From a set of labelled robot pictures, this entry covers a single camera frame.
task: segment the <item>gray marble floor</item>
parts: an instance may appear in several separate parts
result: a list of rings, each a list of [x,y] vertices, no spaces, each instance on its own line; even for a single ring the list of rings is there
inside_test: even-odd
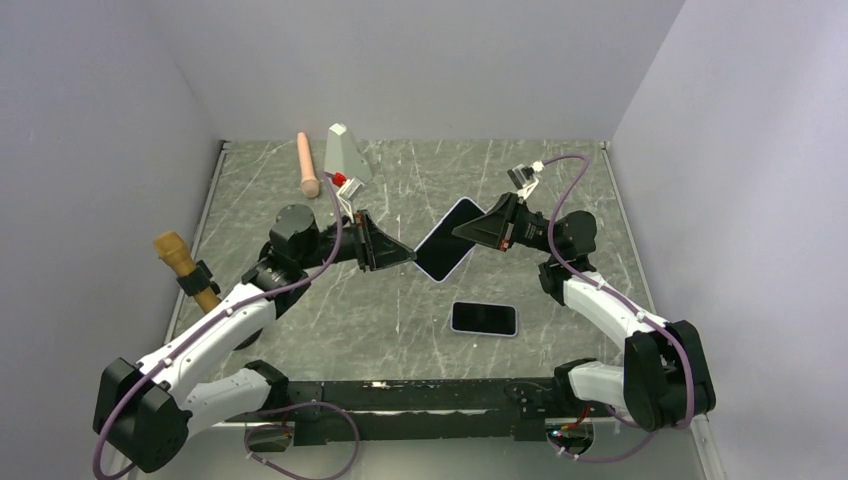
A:
[[[324,143],[311,142],[316,171]],[[459,197],[491,207],[513,190],[506,170],[518,163],[567,152],[593,161],[566,211],[585,209],[598,221],[598,251],[590,258],[607,280],[647,306],[647,296],[613,183],[597,142],[376,141],[361,150],[374,180],[357,198],[377,224],[415,247]],[[578,161],[558,162],[542,173],[530,197],[533,210],[549,215],[578,171]],[[333,221],[329,198],[307,200],[299,190],[297,149],[291,142],[234,143],[214,192],[198,258],[229,291],[256,260],[274,215],[292,203],[309,205],[323,227]],[[227,376],[262,358],[295,380],[494,378],[548,376],[568,360],[595,356],[619,360],[618,351],[588,320],[545,295],[536,264],[546,256],[521,246],[508,252],[476,247],[444,283],[413,264],[363,273],[352,263],[331,267],[300,302],[267,327],[253,346],[232,353],[206,380]],[[515,338],[451,331],[455,300],[514,305]],[[176,334],[201,316],[186,301]]]

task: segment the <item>purple cable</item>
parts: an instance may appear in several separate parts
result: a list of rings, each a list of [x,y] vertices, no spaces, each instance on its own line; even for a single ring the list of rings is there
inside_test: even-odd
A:
[[[580,455],[574,455],[573,453],[566,452],[566,451],[565,451],[565,449],[560,450],[560,448],[561,448],[561,447],[558,447],[558,446],[557,446],[557,445],[553,442],[553,440],[551,440],[550,438],[548,438],[548,443],[549,443],[549,444],[550,444],[550,445],[554,448],[554,450],[556,450],[556,451],[557,451],[557,454],[558,454],[558,455],[560,455],[560,454],[561,454],[561,455],[565,455],[565,456],[567,456],[568,458],[570,458],[570,459],[572,459],[572,460],[574,460],[574,461],[576,461],[576,462],[583,462],[583,463],[612,463],[612,462],[619,462],[619,461],[621,461],[621,460],[624,460],[625,458],[630,458],[630,457],[632,457],[633,455],[635,455],[635,454],[639,453],[639,451],[640,451],[640,450],[642,450],[642,449],[643,449],[643,448],[645,448],[645,447],[646,447],[649,443],[651,443],[651,440],[653,440],[654,435],[656,435],[656,434],[657,434],[657,432],[651,432],[651,433],[649,433],[648,435],[646,435],[646,436],[645,436],[645,438],[643,438],[641,442],[639,442],[638,444],[636,444],[636,446],[635,446],[635,447],[633,447],[633,448],[631,448],[630,450],[628,450],[628,451],[626,451],[626,452],[624,452],[624,453],[621,453],[621,454],[619,454],[619,455],[616,455],[616,456],[614,456],[614,457],[607,457],[607,458],[583,458],[583,457],[582,457],[582,456],[580,456]]]
[[[636,422],[631,422],[630,420],[624,418],[624,416],[622,416],[620,413],[616,412],[615,409],[612,408],[612,406],[610,406],[610,405],[604,405],[604,406],[607,407],[607,411],[610,413],[610,415],[615,417],[615,419],[618,420],[619,422],[621,422],[622,424],[627,425],[628,427],[631,427],[631,428],[641,428],[641,427],[639,427],[639,425]]]
[[[275,470],[279,473],[282,473],[283,475],[294,478],[295,480],[335,480],[335,479],[341,477],[342,475],[346,474],[348,472],[348,470],[350,470],[350,468],[353,466],[353,462],[356,460],[356,456],[359,454],[359,442],[360,442],[359,429],[356,428],[356,423],[353,421],[353,418],[351,418],[351,416],[347,412],[345,412],[341,408],[333,405],[332,403],[306,402],[306,403],[296,403],[294,405],[289,405],[288,407],[284,407],[284,408],[275,408],[273,410],[263,410],[263,411],[256,412],[256,413],[258,413],[260,415],[275,415],[275,414],[278,414],[278,413],[289,412],[291,410],[297,410],[297,409],[300,409],[300,408],[316,407],[316,406],[317,407],[329,408],[330,410],[335,410],[342,417],[344,417],[345,420],[347,420],[347,423],[350,424],[350,428],[353,429],[353,453],[350,454],[350,460],[347,461],[347,464],[344,466],[344,468],[339,470],[337,473],[330,475],[329,477],[324,477],[324,478],[303,477],[303,476],[300,476],[300,475],[298,475],[294,472],[286,470],[285,468],[277,465],[274,462],[270,462],[270,461],[260,457],[259,455],[254,453],[253,450],[250,449],[250,437],[252,437],[254,433],[256,433],[260,430],[270,430],[272,428],[287,431],[288,427],[284,427],[282,425],[273,425],[273,424],[260,425],[258,427],[254,427],[254,428],[251,428],[250,430],[248,430],[247,433],[244,435],[244,449],[245,449],[245,451],[247,451],[248,455],[250,455],[250,458],[256,460],[257,462],[261,463],[262,465],[265,465],[266,467],[268,467],[272,470]]]
[[[554,256],[554,258],[556,258],[560,265],[565,267],[569,271],[569,273],[583,280],[589,285],[597,287],[598,282],[592,280],[586,275],[583,275],[583,273],[572,267],[568,262],[565,261],[564,258],[562,258],[562,255],[559,253],[559,250],[557,249],[556,244],[554,243],[554,222],[556,221],[556,217],[557,215],[559,215],[559,211],[562,209],[566,198],[568,198],[568,195],[574,189],[574,186],[577,185],[577,182],[580,181],[580,179],[586,173],[586,170],[589,168],[589,159],[585,155],[572,153],[561,155],[559,157],[551,158],[542,162],[543,165],[548,166],[551,163],[567,158],[577,158],[583,160],[583,167],[581,167],[580,172],[577,173],[577,176],[574,177],[574,180],[572,180],[571,184],[559,197],[556,205],[554,206],[554,211],[551,214],[551,220],[550,222],[548,222],[548,246],[550,247],[551,254]],[[628,308],[628,310],[630,310],[634,314],[639,313],[639,307],[637,307],[633,302],[631,302],[627,297],[625,297],[621,293],[608,286],[603,286],[601,289],[604,292],[612,295],[616,300],[621,302],[625,307]],[[680,362],[683,366],[683,375],[686,381],[686,415],[683,419],[683,422],[680,425],[675,426],[675,428],[688,428],[689,424],[692,423],[692,417],[695,414],[695,387],[692,383],[692,366],[689,364],[689,357],[686,355],[686,351],[683,350],[683,346],[680,344],[680,342],[678,342],[677,339],[674,338],[674,335],[669,333],[665,328],[662,328],[656,322],[647,317],[643,318],[642,321],[645,322],[649,327],[659,332],[660,335],[665,337],[666,340],[668,340],[669,343],[671,343],[671,345],[674,347],[674,350],[677,352],[677,354],[680,356]]]
[[[330,174],[328,174],[327,172],[324,172],[324,176],[323,176],[322,180],[324,181],[324,189],[325,189],[326,192],[333,192],[333,186],[332,186],[332,184],[330,184],[330,180],[329,180],[330,177],[331,177]],[[333,260],[336,259],[336,255],[338,255],[338,253],[339,253],[339,249],[341,248],[341,238],[342,238],[342,214],[341,214],[341,207],[339,206],[339,199],[336,198],[335,195],[330,195],[330,198],[333,201],[333,214],[336,217],[336,241],[333,244],[333,250],[330,251],[330,255],[327,257],[327,259],[324,261],[324,263],[320,267],[318,267],[318,270],[315,270],[315,272],[313,272],[311,275],[307,276],[306,278],[304,278],[302,280],[298,280],[297,282],[295,282],[291,285],[286,285],[284,287],[276,288],[274,290],[262,292],[260,294],[254,295],[250,298],[247,298],[245,300],[242,300],[240,302],[233,304],[233,306],[230,307],[230,309],[232,309],[233,312],[235,312],[235,311],[245,307],[246,305],[249,305],[249,304],[251,304],[251,303],[253,303],[253,302],[255,302],[259,299],[275,297],[275,296],[277,296],[281,293],[286,293],[286,292],[289,292],[289,291],[294,290],[296,288],[300,288],[304,285],[312,283],[316,278],[318,278],[319,275],[324,273],[324,271],[327,270],[327,268],[330,267],[330,265],[333,263]],[[168,354],[159,363],[154,365],[153,368],[150,369],[150,371],[147,372],[146,375],[141,377],[141,379],[138,382],[136,382],[136,384],[133,385],[132,388],[130,388],[127,391],[126,394],[124,394],[124,396],[121,398],[121,400],[118,401],[118,404],[115,405],[115,408],[112,410],[112,413],[109,414],[109,417],[107,417],[106,421],[103,423],[103,427],[100,429],[100,435],[97,436],[97,444],[94,447],[94,458],[92,459],[91,469],[92,469],[92,472],[94,473],[94,477],[97,480],[117,480],[117,479],[123,477],[124,475],[126,475],[127,473],[129,473],[133,468],[135,468],[134,464],[130,464],[126,468],[121,470],[120,472],[109,475],[109,474],[106,474],[105,472],[103,472],[103,468],[100,466],[100,462],[101,462],[101,459],[103,457],[103,449],[106,446],[106,437],[109,435],[109,431],[112,430],[112,426],[115,424],[115,420],[117,420],[118,415],[120,415],[120,413],[124,409],[124,407],[127,406],[127,403],[129,403],[130,399],[136,394],[136,392],[138,392],[141,389],[141,387],[148,380],[150,380],[151,378],[154,378],[156,375],[159,374],[159,372],[161,372],[166,367],[166,364],[165,364],[166,360],[173,361],[177,356],[179,356],[187,348],[194,345],[194,343],[200,337],[202,337],[204,334],[206,334],[206,332],[208,332],[212,327],[217,325],[221,320],[228,318],[227,317],[227,310],[221,310],[220,312],[218,312],[217,315],[212,317],[212,319],[210,319],[203,326],[198,328],[193,334],[191,334],[187,339],[185,339],[185,341],[183,341],[181,344],[177,345],[171,351],[170,354]]]

